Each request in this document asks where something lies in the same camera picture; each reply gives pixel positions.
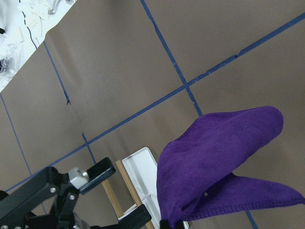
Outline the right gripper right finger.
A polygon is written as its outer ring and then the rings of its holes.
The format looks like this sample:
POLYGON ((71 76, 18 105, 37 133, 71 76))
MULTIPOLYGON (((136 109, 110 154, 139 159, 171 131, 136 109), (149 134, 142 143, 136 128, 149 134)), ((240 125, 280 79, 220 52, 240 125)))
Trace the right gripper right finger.
POLYGON ((138 206, 117 224, 108 226, 90 226, 91 229, 140 229, 152 219, 144 204, 138 206))

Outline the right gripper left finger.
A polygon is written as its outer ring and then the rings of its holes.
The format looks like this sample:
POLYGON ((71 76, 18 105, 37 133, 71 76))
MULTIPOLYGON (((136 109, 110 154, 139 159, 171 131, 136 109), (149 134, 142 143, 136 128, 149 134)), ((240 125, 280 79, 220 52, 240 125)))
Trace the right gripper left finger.
POLYGON ((89 168, 86 172, 89 175, 89 181, 79 189, 82 195, 85 195, 103 181, 107 180, 116 172, 116 170, 111 160, 108 157, 105 157, 103 160, 89 168))

